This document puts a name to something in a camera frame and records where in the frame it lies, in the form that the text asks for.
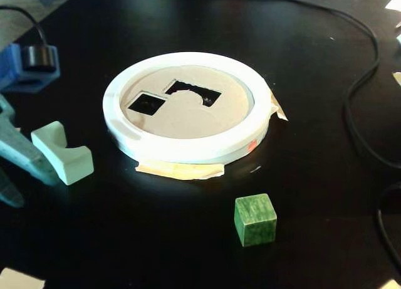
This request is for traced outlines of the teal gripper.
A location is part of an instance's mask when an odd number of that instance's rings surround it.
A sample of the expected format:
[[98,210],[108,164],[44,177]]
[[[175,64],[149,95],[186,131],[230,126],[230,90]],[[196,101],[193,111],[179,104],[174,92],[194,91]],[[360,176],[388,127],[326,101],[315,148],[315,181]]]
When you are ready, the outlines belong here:
[[[1,95],[1,157],[30,173],[48,186],[60,179],[48,159],[23,134],[14,128],[14,108]],[[23,195],[1,169],[1,201],[13,208],[23,208]]]

